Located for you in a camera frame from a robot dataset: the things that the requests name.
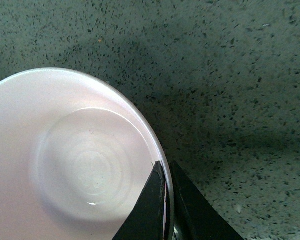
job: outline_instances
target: white saucer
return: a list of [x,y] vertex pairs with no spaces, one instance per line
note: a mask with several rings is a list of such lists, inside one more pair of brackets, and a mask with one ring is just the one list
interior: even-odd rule
[[162,147],[121,93],[61,68],[0,82],[0,240],[111,240],[156,161],[173,219]]

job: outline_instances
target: speckled countertop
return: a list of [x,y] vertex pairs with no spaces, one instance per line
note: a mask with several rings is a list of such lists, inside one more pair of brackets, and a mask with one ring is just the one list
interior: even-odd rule
[[300,0],[0,1],[0,81],[109,82],[247,240],[300,240]]

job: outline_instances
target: granite countertop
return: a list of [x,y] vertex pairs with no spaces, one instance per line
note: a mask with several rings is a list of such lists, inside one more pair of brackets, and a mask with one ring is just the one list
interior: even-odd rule
[[247,240],[300,240],[300,0],[0,1],[0,81],[108,82]]

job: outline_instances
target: plate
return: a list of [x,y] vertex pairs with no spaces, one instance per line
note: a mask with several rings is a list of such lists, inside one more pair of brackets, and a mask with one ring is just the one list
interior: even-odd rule
[[111,240],[156,161],[173,219],[162,147],[121,93],[62,68],[0,82],[0,240]]

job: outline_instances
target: black object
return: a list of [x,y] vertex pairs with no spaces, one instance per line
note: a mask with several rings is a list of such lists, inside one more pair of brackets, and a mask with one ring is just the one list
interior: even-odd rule
[[181,231],[180,240],[244,240],[214,210],[175,161],[170,165],[170,170],[175,225]]
[[[174,161],[170,165],[175,202],[175,240],[244,240],[209,204],[197,187]],[[164,205],[170,224],[169,193],[159,161],[141,195],[113,240],[168,240],[169,229],[164,230]]]
[[162,240],[166,179],[157,161],[132,212],[112,240]]

